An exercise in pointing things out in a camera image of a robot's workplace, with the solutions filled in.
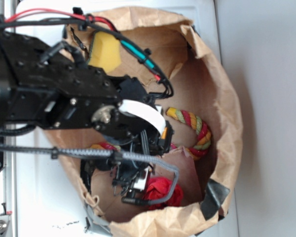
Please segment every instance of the yellow sponge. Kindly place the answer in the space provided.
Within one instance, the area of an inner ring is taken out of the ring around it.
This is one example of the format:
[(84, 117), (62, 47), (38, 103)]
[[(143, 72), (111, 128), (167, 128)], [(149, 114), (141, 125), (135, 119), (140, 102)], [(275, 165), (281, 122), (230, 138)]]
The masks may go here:
[(121, 64), (119, 40), (114, 36), (97, 32), (90, 45), (88, 65), (103, 68), (106, 73), (113, 71)]

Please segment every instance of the braided rope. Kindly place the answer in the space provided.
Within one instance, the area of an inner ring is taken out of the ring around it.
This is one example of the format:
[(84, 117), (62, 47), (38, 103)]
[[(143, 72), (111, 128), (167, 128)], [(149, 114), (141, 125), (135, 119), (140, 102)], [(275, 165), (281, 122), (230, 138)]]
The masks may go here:
[(109, 142), (99, 142), (98, 144), (93, 144), (90, 148), (100, 149), (100, 150), (118, 150), (118, 151), (120, 151), (120, 146), (113, 145)]
[[(167, 116), (174, 118), (182, 123), (187, 124), (196, 131), (197, 143), (193, 147), (185, 148), (193, 157), (194, 160), (199, 160), (202, 156), (206, 155), (208, 148), (211, 145), (211, 136), (208, 125), (202, 121), (199, 116), (185, 110), (178, 110), (170, 107), (166, 112)], [(171, 148), (177, 148), (176, 145), (171, 143)]]

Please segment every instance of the cable tie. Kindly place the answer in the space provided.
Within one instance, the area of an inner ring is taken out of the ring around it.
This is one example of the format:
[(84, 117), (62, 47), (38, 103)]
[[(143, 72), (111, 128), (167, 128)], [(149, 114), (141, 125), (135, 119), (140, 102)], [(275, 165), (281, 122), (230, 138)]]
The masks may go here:
[(54, 147), (53, 149), (51, 149), (51, 159), (57, 159), (58, 158), (58, 148)]

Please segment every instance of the paper bag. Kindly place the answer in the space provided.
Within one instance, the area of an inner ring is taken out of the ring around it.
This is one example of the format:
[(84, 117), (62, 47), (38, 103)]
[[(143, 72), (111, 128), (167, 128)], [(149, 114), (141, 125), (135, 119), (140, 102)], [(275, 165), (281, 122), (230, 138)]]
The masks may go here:
[[(164, 109), (176, 107), (200, 116), (210, 126), (212, 145), (205, 157), (194, 162), (182, 147), (195, 144), (194, 132), (166, 118), (175, 130), (173, 142), (182, 145), (163, 156), (180, 168), (179, 184), (184, 191), (181, 207), (148, 211), (147, 207), (124, 204), (121, 197), (112, 195), (109, 172), (98, 170), (92, 176), (90, 194), (80, 178), (78, 159), (61, 157), (65, 172), (83, 203), (92, 207), (95, 216), (109, 221), (102, 225), (106, 223), (113, 236), (183, 237), (211, 227), (228, 212), (242, 152), (239, 101), (225, 71), (194, 31), (192, 21), (182, 15), (143, 7), (123, 7), (94, 15), (110, 19), (122, 34), (152, 51), (151, 58), (169, 77), (175, 94), (157, 103)], [(81, 52), (87, 58), (94, 30), (82, 32), (69, 25), (67, 31), (67, 41), (78, 46), (78, 37), (85, 46)], [(137, 77), (147, 91), (162, 91), (145, 67), (122, 48), (120, 53), (122, 64), (110, 75), (128, 74)], [(68, 148), (89, 148), (104, 141), (93, 129), (54, 130), (46, 134), (54, 145)], [(162, 170), (156, 172), (169, 175)]]

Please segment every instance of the black wire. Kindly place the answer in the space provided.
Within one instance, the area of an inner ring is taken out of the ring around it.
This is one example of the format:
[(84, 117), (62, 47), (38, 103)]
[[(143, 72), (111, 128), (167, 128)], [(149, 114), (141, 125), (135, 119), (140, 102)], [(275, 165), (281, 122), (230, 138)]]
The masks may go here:
[(4, 129), (0, 132), (0, 136), (21, 136), (29, 132), (32, 132), (35, 128), (35, 125), (28, 124), (18, 129)]

